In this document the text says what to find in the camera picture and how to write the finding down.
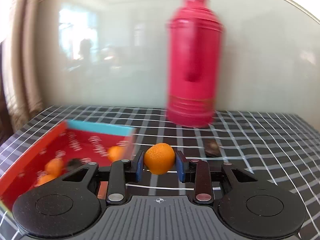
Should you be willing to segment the small orange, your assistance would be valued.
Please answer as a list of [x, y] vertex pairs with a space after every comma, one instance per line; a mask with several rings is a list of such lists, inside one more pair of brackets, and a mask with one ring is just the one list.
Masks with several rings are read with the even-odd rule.
[[107, 157], [110, 162], [121, 160], [124, 156], [124, 146], [112, 146], [107, 150]]
[[176, 155], [173, 148], [166, 143], [151, 146], [144, 154], [144, 164], [152, 174], [167, 173], [175, 164]]

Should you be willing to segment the dark fruit at back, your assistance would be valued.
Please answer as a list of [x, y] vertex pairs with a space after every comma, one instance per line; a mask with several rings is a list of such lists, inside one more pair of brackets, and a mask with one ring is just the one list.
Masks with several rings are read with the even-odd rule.
[[204, 142], [204, 151], [206, 155], [214, 158], [221, 156], [219, 145], [215, 139], [208, 139]]

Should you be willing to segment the black white checkered tablecloth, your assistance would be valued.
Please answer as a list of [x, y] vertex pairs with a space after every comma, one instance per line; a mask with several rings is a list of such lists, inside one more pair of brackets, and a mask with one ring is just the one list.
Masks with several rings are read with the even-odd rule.
[[[132, 126], [135, 150], [165, 142], [188, 159], [218, 166], [230, 162], [297, 194], [306, 205], [302, 239], [319, 239], [319, 131], [294, 114], [218, 111], [207, 128], [183, 128], [159, 108], [50, 106], [1, 146], [1, 172], [62, 120]], [[205, 154], [215, 139], [221, 156]]]

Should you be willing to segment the dark brown round fruit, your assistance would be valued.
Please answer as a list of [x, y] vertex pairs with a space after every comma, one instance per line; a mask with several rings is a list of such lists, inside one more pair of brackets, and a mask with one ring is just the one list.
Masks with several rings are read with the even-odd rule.
[[67, 162], [66, 171], [70, 172], [76, 168], [79, 168], [82, 165], [83, 165], [83, 163], [79, 158], [73, 158]]

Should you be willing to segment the colourful cardboard box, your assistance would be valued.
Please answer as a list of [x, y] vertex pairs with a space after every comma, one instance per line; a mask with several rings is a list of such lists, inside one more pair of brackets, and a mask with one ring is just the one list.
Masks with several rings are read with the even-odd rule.
[[54, 158], [66, 164], [79, 158], [83, 164], [96, 162], [110, 166], [107, 150], [112, 146], [124, 146], [123, 159], [133, 155], [135, 129], [130, 126], [101, 124], [87, 121], [62, 121], [18, 157], [1, 175], [1, 206], [11, 210], [18, 196], [36, 187], [46, 164]]

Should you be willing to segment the orange behind large orange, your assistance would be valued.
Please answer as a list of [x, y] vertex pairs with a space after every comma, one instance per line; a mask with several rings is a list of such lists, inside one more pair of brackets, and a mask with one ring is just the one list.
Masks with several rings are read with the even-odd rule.
[[45, 171], [52, 176], [58, 177], [62, 174], [63, 168], [63, 160], [61, 158], [54, 158], [46, 164]]

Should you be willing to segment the orange peeled fruit piece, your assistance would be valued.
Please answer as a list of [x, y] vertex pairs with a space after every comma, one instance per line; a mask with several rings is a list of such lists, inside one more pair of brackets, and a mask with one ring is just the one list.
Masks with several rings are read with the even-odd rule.
[[56, 176], [54, 176], [52, 174], [43, 175], [40, 178], [38, 178], [36, 186], [41, 186], [47, 182], [54, 180], [55, 178], [56, 178]]

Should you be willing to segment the beige curtain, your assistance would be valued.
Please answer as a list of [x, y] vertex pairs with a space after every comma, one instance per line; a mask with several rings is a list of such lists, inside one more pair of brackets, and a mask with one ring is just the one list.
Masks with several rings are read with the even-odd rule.
[[35, 63], [39, 0], [1, 0], [2, 82], [14, 131], [43, 109]]

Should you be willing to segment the red thermos flask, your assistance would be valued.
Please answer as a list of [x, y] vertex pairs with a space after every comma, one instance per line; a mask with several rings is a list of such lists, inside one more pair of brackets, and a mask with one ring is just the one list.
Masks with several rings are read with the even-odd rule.
[[207, 127], [214, 115], [223, 25], [208, 0], [183, 0], [169, 22], [167, 117]]

